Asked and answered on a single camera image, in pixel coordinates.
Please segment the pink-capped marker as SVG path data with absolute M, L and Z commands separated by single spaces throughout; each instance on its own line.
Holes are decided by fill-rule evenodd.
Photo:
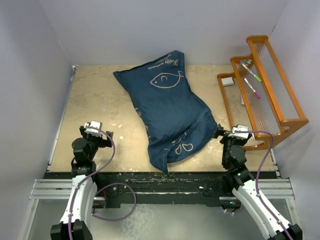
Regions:
M 245 83 L 248 85 L 248 87 L 252 90 L 252 92 L 254 93 L 255 97 L 256 97 L 257 99 L 260 99 L 261 96 L 260 96 L 259 93 L 253 88 L 253 86 L 252 86 L 251 83 L 247 80 L 247 78 L 244 77 L 243 80 L 244 80 Z

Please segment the blue fish-print pillowcase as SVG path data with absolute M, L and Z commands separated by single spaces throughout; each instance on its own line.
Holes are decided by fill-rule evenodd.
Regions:
M 211 109 L 191 90 L 184 53 L 174 50 L 113 75 L 144 123 L 153 167 L 168 172 L 168 164 L 197 153 L 213 138 L 218 124 Z

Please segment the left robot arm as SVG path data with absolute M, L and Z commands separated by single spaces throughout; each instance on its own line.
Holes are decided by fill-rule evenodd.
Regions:
M 113 148 L 112 132 L 104 132 L 102 123 L 86 122 L 79 128 L 81 137 L 71 146 L 71 193 L 66 209 L 58 224 L 52 225 L 52 240 L 92 240 L 90 215 L 94 196 L 103 191 L 103 184 L 98 179 L 98 170 L 94 157 L 99 148 Z

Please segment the aluminium table frame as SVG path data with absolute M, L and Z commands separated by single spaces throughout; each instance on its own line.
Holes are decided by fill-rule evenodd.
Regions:
M 116 71 L 134 68 L 125 65 L 79 66 L 75 71 L 69 99 L 55 143 L 50 170 L 42 179 L 34 182 L 31 198 L 33 200 L 69 200 L 72 190 L 72 166 L 74 158 L 72 143 L 82 135 L 80 126 L 96 121 L 102 123 L 104 132 L 113 132 L 114 147 L 99 148 L 93 161 L 99 173 L 110 172 L 223 172 L 222 139 L 212 138 L 200 151 L 187 158 L 169 163 L 168 171 L 163 172 L 151 165 L 148 154 L 148 135 L 146 127 L 137 114 L 128 92 L 113 75 Z M 185 66 L 185 75 L 191 90 L 210 108 L 217 125 L 232 130 L 221 87 L 218 82 L 218 69 L 213 66 Z M 246 150 L 245 165 L 255 177 L 258 168 L 267 153 L 265 150 Z M 258 185 L 264 195 L 270 197 L 280 192 L 287 197 L 291 191 L 289 182 L 278 178 L 274 160 L 270 153 L 260 171 Z M 108 187 L 97 188 L 94 202 L 104 203 L 106 198 L 99 197 Z M 237 214 L 242 208 L 241 202 L 233 198 L 221 197 L 220 205 L 225 212 Z

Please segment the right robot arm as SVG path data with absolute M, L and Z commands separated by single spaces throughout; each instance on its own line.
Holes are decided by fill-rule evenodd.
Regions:
M 243 146 L 253 134 L 261 133 L 271 137 L 269 148 L 263 157 L 256 176 L 246 167 L 246 150 Z M 222 137 L 221 164 L 226 170 L 222 190 L 228 196 L 235 196 L 258 226 L 265 240 L 301 240 L 303 231 L 298 224 L 291 224 L 283 217 L 264 195 L 259 187 L 261 168 L 274 145 L 274 136 L 265 130 L 249 130 L 238 124 L 232 130 L 218 125 L 213 138 Z

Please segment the green-capped marker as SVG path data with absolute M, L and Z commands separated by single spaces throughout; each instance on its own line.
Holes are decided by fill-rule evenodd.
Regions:
M 255 73 L 253 73 L 253 71 L 251 71 L 246 64 L 241 63 L 241 65 L 242 65 L 257 81 L 259 81 L 260 83 L 262 82 L 262 80 L 261 80 Z

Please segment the white eraser box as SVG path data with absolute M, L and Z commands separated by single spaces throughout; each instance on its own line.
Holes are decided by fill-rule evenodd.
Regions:
M 221 82 L 224 87 L 231 86 L 231 85 L 235 84 L 235 81 L 232 77 L 221 78 Z

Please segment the orange wooden stepped rack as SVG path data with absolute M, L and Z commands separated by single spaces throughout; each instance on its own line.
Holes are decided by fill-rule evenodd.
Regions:
M 252 35 L 246 42 L 250 53 L 234 56 L 230 59 L 233 71 L 220 73 L 217 79 L 220 85 L 228 120 L 231 126 L 237 124 L 248 129 L 267 131 L 274 136 L 274 145 L 278 145 L 309 120 L 305 116 L 289 80 L 266 35 Z M 256 74 L 259 82 L 243 66 Z M 233 85 L 223 86 L 221 78 L 232 77 Z M 256 98 L 244 78 L 261 96 Z M 245 105 L 241 104 L 243 96 Z M 247 151 L 266 150 L 271 143 L 267 134 L 254 133 L 245 145 Z

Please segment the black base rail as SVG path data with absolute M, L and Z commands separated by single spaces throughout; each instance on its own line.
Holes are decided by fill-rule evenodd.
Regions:
M 218 207 L 220 198 L 233 199 L 224 172 L 102 172 L 97 175 L 98 197 L 106 208 L 122 204 L 205 205 Z

